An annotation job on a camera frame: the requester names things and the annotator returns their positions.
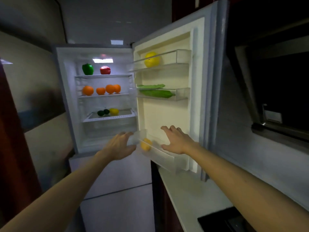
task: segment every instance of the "hand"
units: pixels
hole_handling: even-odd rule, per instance
[[[136,149],[136,145],[127,146],[128,139],[132,134],[132,132],[121,132],[117,134],[100,152],[108,153],[112,160],[121,160],[131,155]]]
[[[188,154],[192,146],[199,145],[197,142],[193,141],[188,134],[183,133],[181,128],[175,128],[175,126],[172,125],[170,128],[162,126],[161,129],[164,130],[170,141],[169,145],[161,145],[165,151],[175,154]]]

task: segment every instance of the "white countertop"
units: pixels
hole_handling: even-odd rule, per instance
[[[184,232],[203,232],[199,217],[233,206],[211,179],[202,182],[187,172],[174,175],[161,167],[159,173]]]

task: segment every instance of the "left arm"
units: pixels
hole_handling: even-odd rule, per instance
[[[136,145],[127,146],[133,133],[121,132],[82,168],[62,179],[10,220],[0,232],[64,231],[102,170],[113,160],[129,156]]]

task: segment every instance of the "left hand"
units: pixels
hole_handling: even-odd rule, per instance
[[[108,153],[112,160],[121,160],[135,151],[136,145],[127,146],[129,137],[132,132],[121,132],[114,136],[106,146],[101,150],[103,153]]]

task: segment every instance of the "refrigerator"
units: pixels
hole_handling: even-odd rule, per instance
[[[121,131],[134,132],[128,143],[137,144],[131,156],[106,167],[85,197],[81,211],[87,231],[100,231],[101,226],[106,231],[154,231],[150,160],[172,174],[186,171],[207,180],[207,174],[189,156],[160,147],[169,143],[160,127],[180,127],[214,150],[227,12],[228,1],[216,1],[133,43],[132,48],[55,47],[76,153],[70,159],[72,170]],[[93,66],[93,75],[84,74],[82,65],[87,63]],[[110,67],[111,73],[101,75],[102,66]],[[115,84],[121,87],[119,93],[96,93],[97,88]],[[85,86],[94,89],[91,96],[83,95]],[[119,112],[99,116],[98,111],[105,109]],[[102,205],[113,208],[112,215]]]

